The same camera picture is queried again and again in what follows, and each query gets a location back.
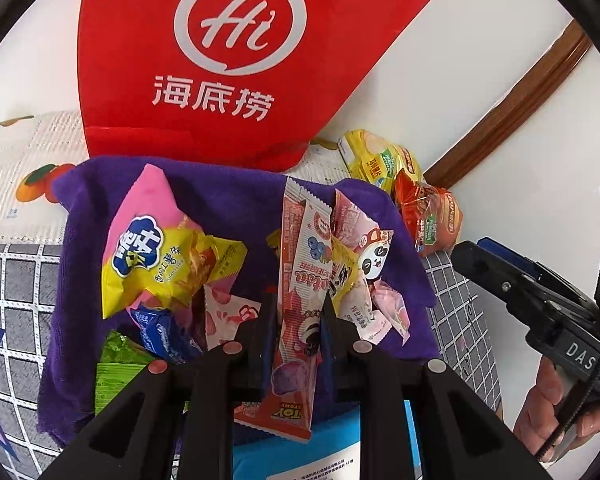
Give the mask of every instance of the purple towel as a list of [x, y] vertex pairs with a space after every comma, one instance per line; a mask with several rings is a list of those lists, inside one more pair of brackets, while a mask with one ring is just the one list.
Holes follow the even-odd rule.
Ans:
[[[265, 238], [282, 222], [286, 177], [258, 170], [175, 162], [161, 158], [100, 157], [89, 160], [54, 183], [54, 192], [69, 212], [60, 258], [58, 296], [51, 321], [51, 339], [38, 399], [38, 429], [60, 446], [93, 416], [96, 363], [109, 330], [129, 323], [121, 312], [102, 320], [100, 269], [109, 224], [127, 191], [150, 162], [166, 174], [178, 207], [206, 233], [241, 240], [248, 254], [232, 293], [259, 301], [267, 285], [278, 282], [278, 261]], [[426, 307], [435, 304], [410, 234], [390, 197], [365, 182], [347, 179], [336, 186], [302, 182], [315, 196], [333, 205], [334, 188], [360, 206], [394, 239], [384, 279], [402, 293], [411, 320], [411, 338], [391, 330], [381, 348], [394, 356], [425, 359], [439, 355]], [[314, 422], [331, 418], [349, 406], [336, 406], [320, 380]], [[268, 436], [236, 428], [236, 442]]]

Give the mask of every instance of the gray plaid fabric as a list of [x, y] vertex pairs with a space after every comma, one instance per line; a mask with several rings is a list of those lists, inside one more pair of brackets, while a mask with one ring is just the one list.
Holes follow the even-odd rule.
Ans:
[[[0, 423], [18, 455], [0, 447], [0, 462], [15, 480], [34, 480], [60, 453], [36, 431], [37, 398], [56, 301], [60, 246], [0, 244]], [[423, 260], [438, 298], [429, 311], [444, 359], [488, 406], [500, 403], [500, 386], [477, 287], [451, 267], [446, 253]], [[172, 480], [179, 457], [173, 463]]]

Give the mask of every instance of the white circular logo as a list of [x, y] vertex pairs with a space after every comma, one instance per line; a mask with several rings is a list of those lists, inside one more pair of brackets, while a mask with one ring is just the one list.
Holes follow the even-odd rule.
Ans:
[[[191, 37], [189, 35], [189, 15], [197, 1], [198, 0], [180, 0], [173, 19], [173, 31], [176, 41], [178, 42], [178, 46], [184, 55], [200, 68], [215, 74], [232, 76], [251, 75], [258, 72], [264, 72], [265, 70], [276, 66], [289, 54], [291, 54], [296, 46], [298, 46], [298, 43], [300, 43], [302, 35], [304, 34], [304, 29], [306, 28], [306, 5], [304, 4], [304, 0], [287, 0], [289, 2], [289, 6], [291, 6], [292, 23], [291, 30], [282, 45], [280, 45], [275, 52], [272, 52], [266, 58], [261, 59], [260, 61], [229, 69], [227, 68], [226, 63], [222, 63], [205, 56], [205, 54], [200, 52], [198, 47], [193, 44], [193, 41], [191, 41]], [[244, 32], [244, 29], [248, 25], [253, 24], [254, 18], [267, 6], [267, 2], [264, 0], [255, 6], [250, 12], [248, 12], [247, 15], [243, 17], [232, 16], [234, 10], [240, 7], [245, 1], [246, 0], [233, 0], [224, 8], [219, 16], [202, 20], [200, 26], [207, 28], [206, 35], [202, 41], [204, 47], [208, 48], [213, 43], [213, 40], [215, 39], [220, 27], [223, 25], [232, 24], [235, 26], [234, 31], [226, 41], [226, 46], [228, 48], [232, 48], [240, 35]], [[260, 40], [260, 37], [267, 30], [269, 30], [272, 22], [275, 19], [276, 13], [274, 10], [271, 10], [269, 14], [270, 19], [268, 21], [261, 22], [247, 40], [247, 47], [250, 50], [257, 51], [267, 46], [267, 43], [258, 44], [258, 41]]]

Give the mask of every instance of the black cable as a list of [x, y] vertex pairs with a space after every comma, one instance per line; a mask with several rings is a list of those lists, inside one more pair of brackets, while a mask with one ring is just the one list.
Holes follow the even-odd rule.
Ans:
[[599, 380], [599, 378], [600, 378], [600, 359], [597, 362], [596, 367], [593, 368], [591, 375], [589, 376], [589, 379], [587, 380], [587, 384], [586, 384], [587, 388], [586, 388], [585, 393], [583, 394], [582, 398], [580, 399], [580, 402], [578, 403], [577, 409], [573, 410], [573, 413], [571, 413], [571, 415], [569, 416], [569, 418], [567, 418], [567, 420], [558, 424], [558, 427], [555, 428], [554, 432], [549, 436], [549, 438], [547, 440], [544, 441], [544, 444], [542, 444], [542, 446], [540, 447], [540, 449], [538, 450], [538, 452], [535, 455], [536, 459], [542, 460], [542, 457], [546, 454], [547, 451], [549, 451], [549, 449], [558, 440], [558, 437], [560, 437], [560, 434], [563, 431], [566, 431], [571, 426], [571, 423], [576, 418], [579, 418], [580, 415], [582, 415], [582, 413], [580, 413], [580, 412], [583, 409], [584, 403], [587, 402], [587, 398], [589, 398], [589, 395], [593, 391], [593, 389], [595, 387], [595, 383], [597, 380]]

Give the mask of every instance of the red paper bag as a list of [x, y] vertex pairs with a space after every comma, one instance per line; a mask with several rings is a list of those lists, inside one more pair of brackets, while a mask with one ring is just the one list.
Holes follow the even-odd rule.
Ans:
[[429, 0], [82, 0], [91, 156], [286, 170]]

